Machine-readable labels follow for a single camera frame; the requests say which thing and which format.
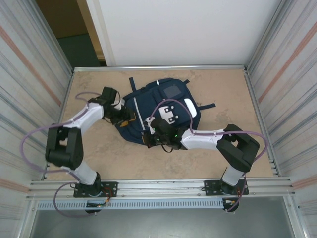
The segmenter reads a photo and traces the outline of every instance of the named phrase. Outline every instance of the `white wall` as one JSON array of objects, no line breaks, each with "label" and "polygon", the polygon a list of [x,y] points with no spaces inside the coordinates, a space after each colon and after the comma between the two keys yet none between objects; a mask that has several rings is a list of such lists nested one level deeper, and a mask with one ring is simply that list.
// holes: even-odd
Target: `white wall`
[{"label": "white wall", "polygon": [[245,64],[280,0],[87,0],[107,64]]}]

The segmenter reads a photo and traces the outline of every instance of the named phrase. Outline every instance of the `beige floor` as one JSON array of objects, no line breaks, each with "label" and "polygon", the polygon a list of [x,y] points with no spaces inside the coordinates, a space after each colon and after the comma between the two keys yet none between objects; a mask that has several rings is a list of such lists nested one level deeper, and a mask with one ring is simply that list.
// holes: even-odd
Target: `beige floor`
[{"label": "beige floor", "polygon": [[[202,111],[200,130],[225,128],[234,123],[243,130],[259,132],[258,121],[241,70],[175,70],[127,72],[78,72],[75,74],[64,120],[83,108],[74,99],[82,91],[102,92],[113,87],[121,95],[131,92],[129,77],[141,88],[157,79],[189,79],[188,87],[198,105],[216,103],[216,108]],[[227,161],[215,150],[195,149],[165,153],[160,146],[146,146],[125,141],[115,127],[104,120],[95,123],[83,136],[85,160],[102,179],[194,179],[218,178]],[[250,177],[272,176],[265,154],[253,164]],[[71,179],[67,174],[49,174],[50,180]]]}]

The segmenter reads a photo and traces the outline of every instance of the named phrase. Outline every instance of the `metal rail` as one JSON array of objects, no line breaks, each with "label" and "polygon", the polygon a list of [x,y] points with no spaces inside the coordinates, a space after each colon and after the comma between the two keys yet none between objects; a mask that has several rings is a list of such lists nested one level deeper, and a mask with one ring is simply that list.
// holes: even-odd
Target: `metal rail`
[{"label": "metal rail", "polygon": [[[159,179],[159,180],[117,180],[118,191],[116,199],[184,199],[207,198],[201,191],[205,180],[209,179]],[[52,200],[56,190],[70,181],[34,181],[31,183],[27,200]],[[267,177],[248,178],[248,197],[272,197],[295,195],[289,178]],[[74,198],[74,190],[66,186],[57,196],[59,200],[87,200]],[[230,198],[235,196],[208,196],[210,198]]]},{"label": "metal rail", "polygon": [[109,66],[109,67],[76,67],[76,72],[105,71],[145,71],[145,70],[211,70],[211,69],[244,69],[241,64],[229,65],[160,65],[160,66]]}]

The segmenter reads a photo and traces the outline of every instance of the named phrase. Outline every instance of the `corrugated metal wall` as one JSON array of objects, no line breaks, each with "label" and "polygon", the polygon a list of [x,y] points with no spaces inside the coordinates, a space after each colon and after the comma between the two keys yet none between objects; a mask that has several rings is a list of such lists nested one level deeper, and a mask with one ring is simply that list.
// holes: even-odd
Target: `corrugated metal wall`
[{"label": "corrugated metal wall", "polygon": [[317,237],[317,0],[294,0],[248,67],[283,176]]},{"label": "corrugated metal wall", "polygon": [[[36,127],[56,122],[71,68],[31,0],[0,1],[0,237],[17,234],[28,185],[42,174],[20,158],[19,142]],[[25,144],[45,166],[47,132]]]}]

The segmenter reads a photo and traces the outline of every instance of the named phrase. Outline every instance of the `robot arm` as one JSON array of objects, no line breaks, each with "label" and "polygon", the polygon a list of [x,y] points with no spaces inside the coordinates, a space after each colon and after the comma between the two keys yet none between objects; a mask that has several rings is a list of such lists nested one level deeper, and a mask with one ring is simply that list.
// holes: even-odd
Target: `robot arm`
[{"label": "robot arm", "polygon": [[[108,118],[112,124],[120,126],[126,126],[135,120],[133,111],[124,106],[123,99],[116,100],[116,95],[116,90],[105,87],[99,97],[88,101],[88,110],[84,108],[70,119],[72,123],[50,128],[48,131],[46,161],[75,175],[83,190],[92,196],[100,193],[101,179],[100,175],[83,161],[82,135],[101,119]],[[75,120],[85,110],[86,113]]]},{"label": "robot arm", "polygon": [[155,145],[167,145],[173,149],[190,150],[196,148],[218,150],[228,161],[229,166],[221,177],[220,188],[224,194],[235,191],[241,176],[249,172],[260,148],[259,143],[247,134],[217,135],[219,132],[241,131],[229,124],[227,128],[215,131],[197,131],[173,128],[161,118],[147,118],[149,133],[143,135],[144,143],[150,148]]}]

